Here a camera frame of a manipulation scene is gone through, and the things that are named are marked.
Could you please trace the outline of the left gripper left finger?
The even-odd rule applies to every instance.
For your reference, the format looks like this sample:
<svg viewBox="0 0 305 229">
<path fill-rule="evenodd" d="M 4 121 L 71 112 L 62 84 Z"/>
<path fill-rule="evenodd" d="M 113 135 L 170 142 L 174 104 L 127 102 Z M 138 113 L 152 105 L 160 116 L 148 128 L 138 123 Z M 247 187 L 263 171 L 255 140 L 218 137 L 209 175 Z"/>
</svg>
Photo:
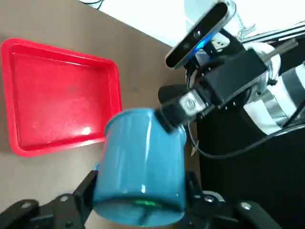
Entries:
<svg viewBox="0 0 305 229">
<path fill-rule="evenodd" d="M 35 199 L 19 200 L 0 213 L 2 229 L 84 229 L 93 210 L 98 171 L 92 170 L 72 193 L 45 205 Z"/>
</svg>

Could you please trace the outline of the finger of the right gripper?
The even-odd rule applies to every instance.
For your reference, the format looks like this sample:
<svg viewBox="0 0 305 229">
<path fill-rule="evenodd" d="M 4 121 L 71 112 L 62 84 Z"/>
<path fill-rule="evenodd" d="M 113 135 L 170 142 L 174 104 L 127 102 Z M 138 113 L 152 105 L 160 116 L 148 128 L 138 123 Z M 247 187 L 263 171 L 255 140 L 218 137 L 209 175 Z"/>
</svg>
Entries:
<svg viewBox="0 0 305 229">
<path fill-rule="evenodd" d="M 210 110 L 210 99 L 199 88 L 184 91 L 178 91 L 177 88 L 161 88 L 158 96 L 161 106 L 154 110 L 154 115 L 168 133 L 200 115 L 205 116 Z"/>
</svg>

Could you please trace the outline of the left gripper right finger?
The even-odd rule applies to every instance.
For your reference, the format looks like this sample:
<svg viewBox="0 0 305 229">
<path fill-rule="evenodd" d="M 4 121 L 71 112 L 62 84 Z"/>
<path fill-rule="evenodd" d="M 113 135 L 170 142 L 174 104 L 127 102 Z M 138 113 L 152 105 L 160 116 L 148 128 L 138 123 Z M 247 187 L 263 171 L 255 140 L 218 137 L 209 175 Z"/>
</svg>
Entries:
<svg viewBox="0 0 305 229">
<path fill-rule="evenodd" d="M 182 229 L 280 229 L 281 226 L 256 202 L 229 204 L 204 194 L 193 171 L 185 173 L 187 211 Z"/>
</svg>

